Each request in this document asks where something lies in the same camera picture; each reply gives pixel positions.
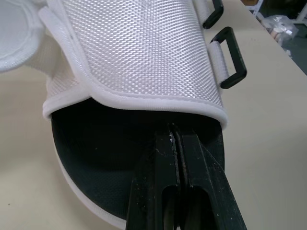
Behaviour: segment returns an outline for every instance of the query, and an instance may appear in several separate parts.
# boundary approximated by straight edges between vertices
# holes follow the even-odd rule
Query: black d-ring
[[[246,77],[247,69],[244,64],[238,43],[236,42],[234,31],[231,27],[225,27],[223,30],[221,30],[211,42],[217,41],[222,43],[224,40],[227,41],[229,52],[236,69],[235,74],[231,75],[221,83],[222,89],[229,89]]]
[[[213,5],[214,11],[210,14],[210,16],[202,25],[205,29],[210,29],[220,19],[224,12],[224,5],[222,3],[222,0],[213,0]]]

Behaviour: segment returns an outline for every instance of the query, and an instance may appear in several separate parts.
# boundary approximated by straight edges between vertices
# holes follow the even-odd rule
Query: padded white cushion
[[[28,0],[0,1],[0,72],[23,65],[38,50],[45,28]]]

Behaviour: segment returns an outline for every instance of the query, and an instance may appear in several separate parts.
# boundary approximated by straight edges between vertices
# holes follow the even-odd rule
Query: beige table
[[[248,69],[223,93],[226,175],[249,230],[306,229],[307,76],[239,0],[224,6],[206,40],[233,27]],[[0,229],[114,230],[65,182],[41,115],[45,94],[35,71],[0,75]]]

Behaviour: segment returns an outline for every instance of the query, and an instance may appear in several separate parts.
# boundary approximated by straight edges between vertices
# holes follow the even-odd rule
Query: white padding
[[[0,72],[15,69],[38,50],[45,28],[29,0],[0,0]]]
[[[216,82],[220,85],[224,80],[229,78],[229,73],[225,58],[219,42],[214,41],[208,45],[208,50],[211,58],[211,64],[213,66]]]

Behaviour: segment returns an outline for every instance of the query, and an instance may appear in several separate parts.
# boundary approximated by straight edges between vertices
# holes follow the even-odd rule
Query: white strap loop
[[[209,56],[213,67],[215,80],[218,86],[229,78],[229,73],[225,58],[221,49],[221,45],[218,41],[213,41],[208,45]]]

